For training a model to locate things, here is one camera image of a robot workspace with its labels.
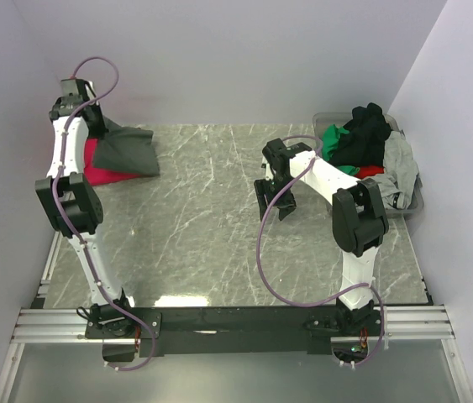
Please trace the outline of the red t shirt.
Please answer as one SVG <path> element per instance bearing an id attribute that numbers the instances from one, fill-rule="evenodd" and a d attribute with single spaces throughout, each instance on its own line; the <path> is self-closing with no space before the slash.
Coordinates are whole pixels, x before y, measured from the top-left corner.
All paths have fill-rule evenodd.
<path id="1" fill-rule="evenodd" d="M 384 168 L 377 165 L 367 165 L 361 166 L 358 172 L 355 174 L 355 177 L 358 179 L 365 179 L 367 177 L 380 175 L 384 173 Z"/>

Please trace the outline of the light grey t shirt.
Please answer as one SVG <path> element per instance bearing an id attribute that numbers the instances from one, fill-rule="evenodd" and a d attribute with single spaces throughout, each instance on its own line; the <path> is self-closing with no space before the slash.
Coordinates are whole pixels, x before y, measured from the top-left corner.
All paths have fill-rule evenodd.
<path id="1" fill-rule="evenodd" d="M 403 133 L 391 131 L 385 142 L 383 165 L 384 173 L 372 179 L 379 186 L 385 209 L 407 209 L 419 169 Z"/>

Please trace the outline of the black t shirt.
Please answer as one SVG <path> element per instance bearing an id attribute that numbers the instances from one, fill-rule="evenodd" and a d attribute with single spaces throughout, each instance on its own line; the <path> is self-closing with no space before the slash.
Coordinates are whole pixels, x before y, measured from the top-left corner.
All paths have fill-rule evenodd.
<path id="1" fill-rule="evenodd" d="M 389 139 L 392 128 L 380 106 L 370 102 L 366 107 L 355 107 L 352 119 L 343 129 L 348 133 L 340 135 L 337 148 L 329 158 L 331 165 L 382 166 L 385 142 Z"/>

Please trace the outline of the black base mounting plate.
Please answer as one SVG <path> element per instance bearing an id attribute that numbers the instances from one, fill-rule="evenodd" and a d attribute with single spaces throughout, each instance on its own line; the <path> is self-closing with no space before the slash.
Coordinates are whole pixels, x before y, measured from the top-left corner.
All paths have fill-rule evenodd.
<path id="1" fill-rule="evenodd" d="M 149 325 L 139 330 L 128 318 L 103 308 L 89 317 L 87 340 L 139 343 L 142 357 L 200 353 L 332 353 L 334 338 L 377 337 L 381 314 L 369 305 L 134 308 Z"/>

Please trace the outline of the aluminium frame rail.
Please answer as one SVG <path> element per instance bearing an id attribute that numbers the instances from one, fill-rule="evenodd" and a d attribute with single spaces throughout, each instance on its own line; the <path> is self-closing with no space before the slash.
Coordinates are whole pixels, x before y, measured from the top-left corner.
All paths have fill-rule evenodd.
<path id="1" fill-rule="evenodd" d="M 385 339 L 454 339 L 444 306 L 386 306 Z M 87 322 L 72 309 L 23 309 L 18 314 L 11 343 L 85 343 Z"/>

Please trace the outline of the green t shirt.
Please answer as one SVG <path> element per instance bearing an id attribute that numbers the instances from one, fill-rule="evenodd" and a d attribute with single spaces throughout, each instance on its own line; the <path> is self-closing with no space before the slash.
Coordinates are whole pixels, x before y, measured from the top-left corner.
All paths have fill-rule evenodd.
<path id="1" fill-rule="evenodd" d="M 333 156 L 333 152 L 339 146 L 339 140 L 349 131 L 343 127 L 339 127 L 335 124 L 330 125 L 323 133 L 322 142 L 322 158 L 329 162 Z M 356 176 L 359 173 L 360 168 L 353 165 L 336 165 L 336 168 L 341 172 Z"/>

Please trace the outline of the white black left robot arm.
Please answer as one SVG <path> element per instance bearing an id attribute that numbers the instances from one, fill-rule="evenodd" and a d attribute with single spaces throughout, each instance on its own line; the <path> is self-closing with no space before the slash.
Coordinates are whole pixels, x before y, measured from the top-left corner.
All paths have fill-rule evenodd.
<path id="1" fill-rule="evenodd" d="M 98 331 L 118 338 L 136 325 L 122 284 L 108 268 L 98 227 L 103 222 L 102 203 L 84 173 L 84 150 L 89 139 L 108 131 L 97 102 L 78 96 L 61 96 L 49 112 L 55 143 L 46 177 L 35 182 L 51 227 L 76 252 L 90 290 L 91 307 L 76 313 Z"/>

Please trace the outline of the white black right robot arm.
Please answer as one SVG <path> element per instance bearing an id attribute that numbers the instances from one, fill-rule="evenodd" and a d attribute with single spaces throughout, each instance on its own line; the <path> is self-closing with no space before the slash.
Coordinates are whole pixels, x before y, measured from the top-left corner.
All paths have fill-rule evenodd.
<path id="1" fill-rule="evenodd" d="M 383 320 L 376 315 L 373 273 L 376 256 L 389 224 L 378 185 L 372 180 L 357 180 L 346 175 L 314 151 L 296 151 L 294 146 L 281 151 L 263 151 L 265 177 L 254 183 L 260 208 L 260 226 L 255 254 L 257 269 L 266 289 L 290 306 L 315 307 L 335 302 L 332 325 L 344 335 Z M 292 186 L 301 181 L 316 191 L 331 206 L 332 234 L 342 250 L 341 289 L 337 294 L 314 303 L 297 303 L 279 295 L 269 284 L 260 260 L 261 239 L 273 208 L 284 218 L 296 208 Z"/>

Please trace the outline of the dark grey t shirt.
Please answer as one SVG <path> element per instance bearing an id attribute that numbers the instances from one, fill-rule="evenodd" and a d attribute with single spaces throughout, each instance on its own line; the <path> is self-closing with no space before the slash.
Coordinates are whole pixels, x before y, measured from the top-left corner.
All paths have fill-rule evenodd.
<path id="1" fill-rule="evenodd" d="M 158 176 L 160 165 L 152 130 L 121 126 L 104 118 L 108 132 L 97 141 L 93 166 L 123 174 Z"/>

